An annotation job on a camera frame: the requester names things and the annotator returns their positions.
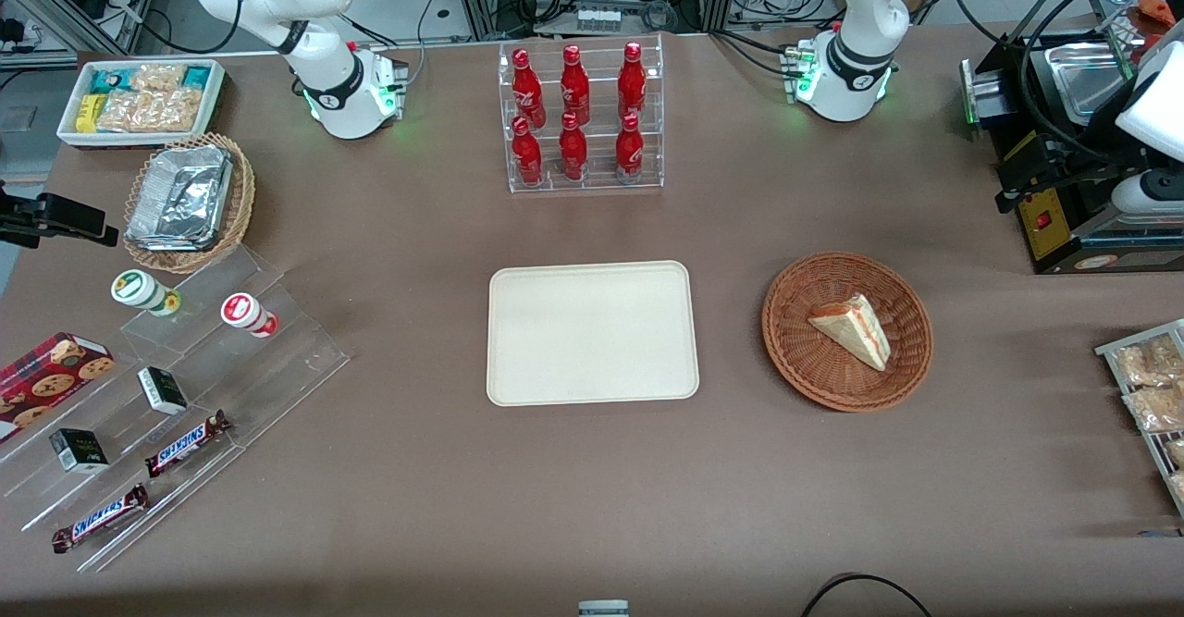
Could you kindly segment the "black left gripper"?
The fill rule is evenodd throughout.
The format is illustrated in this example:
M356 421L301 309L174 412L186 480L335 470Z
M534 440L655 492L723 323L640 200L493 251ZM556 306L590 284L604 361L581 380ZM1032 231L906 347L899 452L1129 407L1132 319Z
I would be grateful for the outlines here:
M1077 135L1073 146L1049 133L1036 133L1035 162L1009 159L995 167L1000 191L995 208L1010 214L1025 197L1036 194L1041 204L1077 204L1087 207L1103 203L1106 195L1126 176L1126 139L1117 131Z

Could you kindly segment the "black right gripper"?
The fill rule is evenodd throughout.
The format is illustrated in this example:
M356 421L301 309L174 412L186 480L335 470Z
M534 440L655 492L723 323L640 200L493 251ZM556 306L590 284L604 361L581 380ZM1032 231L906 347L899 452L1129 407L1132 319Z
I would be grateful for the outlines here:
M107 213L58 194L12 195L1 184L1 242L37 250L41 237L67 237L115 248L120 232L107 225Z

